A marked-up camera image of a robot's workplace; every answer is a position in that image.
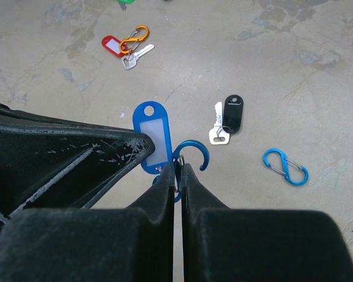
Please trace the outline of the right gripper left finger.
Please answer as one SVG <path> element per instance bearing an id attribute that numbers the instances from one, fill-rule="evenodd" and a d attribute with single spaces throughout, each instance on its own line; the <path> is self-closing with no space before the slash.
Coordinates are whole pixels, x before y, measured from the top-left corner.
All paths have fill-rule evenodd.
<path id="1" fill-rule="evenodd" d="M 0 281 L 171 281 L 174 168 L 124 209 L 27 209 L 0 233 Z"/>

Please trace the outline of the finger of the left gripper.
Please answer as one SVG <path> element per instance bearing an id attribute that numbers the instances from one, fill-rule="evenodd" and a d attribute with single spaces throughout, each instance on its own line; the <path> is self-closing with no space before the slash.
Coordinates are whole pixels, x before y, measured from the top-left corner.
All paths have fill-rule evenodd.
<path id="1" fill-rule="evenodd" d="M 89 208 L 155 150 L 130 129 L 12 110 L 0 103 L 0 231 L 29 208 Z"/>

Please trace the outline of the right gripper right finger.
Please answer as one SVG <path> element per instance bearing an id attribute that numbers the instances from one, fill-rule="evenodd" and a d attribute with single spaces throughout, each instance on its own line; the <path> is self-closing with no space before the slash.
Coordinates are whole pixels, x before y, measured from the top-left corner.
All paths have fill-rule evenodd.
<path id="1" fill-rule="evenodd" d="M 353 281 L 336 223 L 321 211 L 232 209 L 181 170 L 185 281 Z"/>

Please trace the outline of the blue carabiner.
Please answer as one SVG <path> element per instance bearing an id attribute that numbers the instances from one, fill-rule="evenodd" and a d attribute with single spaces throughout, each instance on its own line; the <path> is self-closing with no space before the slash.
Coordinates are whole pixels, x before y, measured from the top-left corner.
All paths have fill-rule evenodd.
<path id="1" fill-rule="evenodd" d="M 172 164 L 175 173 L 174 203 L 179 202 L 182 197 L 182 168 L 187 163 L 197 164 L 199 160 L 201 162 L 198 169 L 200 171 L 206 170 L 210 162 L 209 151 L 202 142 L 197 140 L 185 140 L 172 152 Z"/>
<path id="2" fill-rule="evenodd" d="M 282 165 L 282 169 L 279 170 L 277 169 L 274 165 L 272 165 L 269 161 L 268 161 L 268 155 L 270 154 L 278 154 L 280 156 L 281 159 L 281 165 Z M 276 148 L 271 148 L 268 149 L 264 155 L 263 155 L 263 163 L 266 167 L 270 168 L 271 170 L 283 175 L 284 179 L 291 185 L 293 186 L 302 186 L 304 184 L 307 183 L 307 181 L 309 180 L 309 173 L 308 170 L 303 167 L 298 165 L 297 163 L 293 162 L 292 160 L 290 160 L 288 158 L 288 156 L 281 150 L 276 149 Z M 304 178 L 300 181 L 300 182 L 296 182 L 294 180 L 291 179 L 290 176 L 290 172 L 289 172 L 289 164 L 294 165 L 296 168 L 298 168 L 300 171 L 303 172 L 304 174 Z"/>

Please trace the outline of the blue tag key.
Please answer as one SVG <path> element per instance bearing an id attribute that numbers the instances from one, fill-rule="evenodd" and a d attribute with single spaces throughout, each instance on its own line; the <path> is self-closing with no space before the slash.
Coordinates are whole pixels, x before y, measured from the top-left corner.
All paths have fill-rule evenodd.
<path id="1" fill-rule="evenodd" d="M 139 104 L 133 112 L 132 123 L 135 132 L 146 134 L 152 140 L 155 150 L 141 163 L 149 174 L 160 174 L 172 161 L 172 142 L 166 109 L 156 101 Z"/>

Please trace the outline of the black tag key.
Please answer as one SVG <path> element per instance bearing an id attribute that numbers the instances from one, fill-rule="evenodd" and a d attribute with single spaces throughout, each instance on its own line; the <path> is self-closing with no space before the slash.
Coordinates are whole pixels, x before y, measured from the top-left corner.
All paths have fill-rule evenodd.
<path id="1" fill-rule="evenodd" d="M 208 133 L 212 145 L 228 144 L 231 135 L 240 130 L 243 107 L 244 101 L 239 95 L 229 95 L 224 102 L 215 104 L 216 120 Z"/>

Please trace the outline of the orange carabiner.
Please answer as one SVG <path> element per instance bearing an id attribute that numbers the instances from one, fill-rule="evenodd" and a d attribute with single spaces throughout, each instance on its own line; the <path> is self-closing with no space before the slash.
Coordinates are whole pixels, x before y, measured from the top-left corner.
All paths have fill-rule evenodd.
<path id="1" fill-rule="evenodd" d="M 145 25 L 137 26 L 130 36 L 124 38 L 119 44 L 119 50 L 124 55 L 130 55 L 149 36 L 149 28 Z"/>

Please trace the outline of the green tag key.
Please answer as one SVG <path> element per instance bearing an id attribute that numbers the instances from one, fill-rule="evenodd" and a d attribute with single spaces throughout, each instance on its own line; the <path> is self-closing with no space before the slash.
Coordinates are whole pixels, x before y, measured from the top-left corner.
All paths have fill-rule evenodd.
<path id="1" fill-rule="evenodd" d="M 117 0 L 121 9 L 126 11 L 127 5 L 132 4 L 135 0 Z"/>

